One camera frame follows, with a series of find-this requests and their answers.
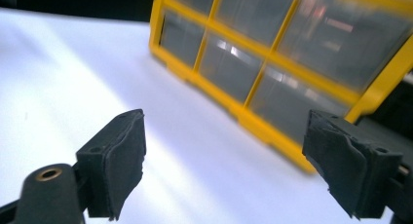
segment white table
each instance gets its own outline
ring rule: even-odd
[[[73,165],[113,117],[142,108],[148,154],[119,223],[358,223],[319,176],[168,72],[148,38],[146,23],[0,10],[0,205],[29,173]]]

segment yellow storage organizer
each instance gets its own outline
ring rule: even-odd
[[[155,0],[150,50],[307,172],[310,109],[355,122],[413,68],[413,0]]]

